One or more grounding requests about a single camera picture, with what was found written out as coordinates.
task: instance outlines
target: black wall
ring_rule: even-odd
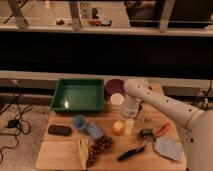
[[[209,79],[213,38],[0,32],[0,70]]]

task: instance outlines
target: bunch of grapes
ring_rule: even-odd
[[[87,160],[87,166],[93,166],[97,160],[98,155],[103,153],[106,149],[111,147],[113,140],[111,137],[102,136],[101,138],[95,141],[95,144],[91,146],[89,150],[89,158]]]

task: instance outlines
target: gray cloth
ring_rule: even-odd
[[[183,149],[174,140],[169,137],[163,136],[157,138],[154,143],[154,149],[160,155],[179,161],[181,159]]]
[[[95,122],[87,124],[86,131],[90,134],[93,140],[97,140],[104,135],[101,128]]]

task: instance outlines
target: wooden table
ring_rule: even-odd
[[[151,85],[156,92],[162,93],[160,85]],[[112,125],[117,120],[124,118],[120,113],[104,112],[99,114],[87,115],[87,121],[95,121],[105,132],[111,136],[114,144],[106,152],[102,153],[95,166],[88,170],[141,170],[141,171],[185,171],[186,158],[183,153],[180,162],[174,162],[170,159],[161,157],[153,150],[153,143],[149,143],[145,152],[129,158],[126,161],[118,162],[117,157],[123,152],[137,147],[140,143],[137,140],[137,133],[143,128],[152,128],[157,131],[166,122],[171,123],[172,127],[167,136],[173,138],[180,144],[180,139],[176,127],[172,120],[160,113],[157,109],[147,103],[143,103],[143,110],[139,116],[150,118],[150,123],[144,123],[136,120],[133,133],[130,136],[116,136],[112,132]],[[40,148],[39,156],[36,163],[37,169],[48,170],[82,170],[77,140],[80,138],[88,138],[90,144],[93,143],[89,136],[79,133],[72,125],[73,115],[57,115],[51,112],[44,134],[43,142]],[[51,124],[61,124],[71,126],[73,133],[69,137],[49,135],[47,129]]]

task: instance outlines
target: power cord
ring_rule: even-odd
[[[208,110],[209,108],[209,101],[208,101],[208,95],[212,88],[212,80],[210,80],[209,88],[207,91],[202,91],[201,94],[196,97],[195,101],[192,103],[192,105],[199,107],[203,110]]]
[[[33,109],[33,106],[28,105],[23,110],[21,110],[21,108],[18,104],[18,99],[20,98],[22,93],[15,96],[15,90],[16,90],[16,87],[15,87],[14,93],[13,93],[13,100],[10,102],[10,104],[7,107],[5,107],[2,111],[0,111],[0,115],[1,115],[5,111],[7,111],[12,104],[14,104],[14,103],[16,104],[16,106],[18,108],[18,114],[16,114],[13,119],[9,120],[7,123],[7,126],[5,127],[7,129],[15,128],[15,132],[14,133],[0,133],[0,136],[12,136],[15,138],[16,143],[13,146],[2,146],[0,148],[0,164],[2,164],[2,162],[4,160],[3,150],[4,149],[14,149],[19,144],[18,136],[21,134],[28,135],[31,131],[30,122],[25,120],[23,118],[23,116],[27,112],[31,111]]]

